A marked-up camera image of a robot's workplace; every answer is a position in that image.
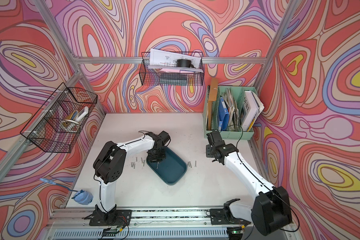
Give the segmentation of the teal plastic storage box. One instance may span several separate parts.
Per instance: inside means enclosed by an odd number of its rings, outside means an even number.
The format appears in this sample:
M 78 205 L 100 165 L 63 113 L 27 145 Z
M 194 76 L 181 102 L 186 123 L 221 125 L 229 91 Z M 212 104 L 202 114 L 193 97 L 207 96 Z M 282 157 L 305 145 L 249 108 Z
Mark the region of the teal plastic storage box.
M 188 166 L 174 151 L 165 147 L 165 158 L 161 161 L 147 156 L 146 164 L 169 186 L 175 185 L 187 172 Z

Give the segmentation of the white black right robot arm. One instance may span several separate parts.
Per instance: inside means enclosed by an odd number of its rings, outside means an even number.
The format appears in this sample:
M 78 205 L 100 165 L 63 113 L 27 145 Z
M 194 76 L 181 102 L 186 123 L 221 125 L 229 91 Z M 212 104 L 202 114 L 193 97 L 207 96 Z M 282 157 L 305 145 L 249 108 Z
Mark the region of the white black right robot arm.
M 206 157 L 223 164 L 231 170 L 248 190 L 253 203 L 246 205 L 239 198 L 224 203 L 221 213 L 211 209 L 212 224 L 222 221 L 238 224 L 239 221 L 253 223 L 264 236 L 292 223 L 292 210 L 288 192 L 275 187 L 256 172 L 239 150 L 233 145 L 206 145 Z

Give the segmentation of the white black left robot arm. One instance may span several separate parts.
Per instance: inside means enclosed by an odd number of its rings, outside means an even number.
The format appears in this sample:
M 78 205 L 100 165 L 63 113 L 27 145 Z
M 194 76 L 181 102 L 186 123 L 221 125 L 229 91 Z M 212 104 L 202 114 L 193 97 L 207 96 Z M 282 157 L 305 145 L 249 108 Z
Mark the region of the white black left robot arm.
M 99 199 L 93 213 L 86 217 L 90 226 L 114 226 L 121 221 L 129 224 L 126 216 L 117 210 L 115 202 L 116 181 L 121 177 L 128 157 L 141 152 L 147 153 L 147 160 L 159 163 L 166 158 L 165 149 L 170 136 L 162 131 L 158 135 L 141 131 L 142 137 L 124 143 L 108 141 L 93 163 L 93 179 L 99 183 Z

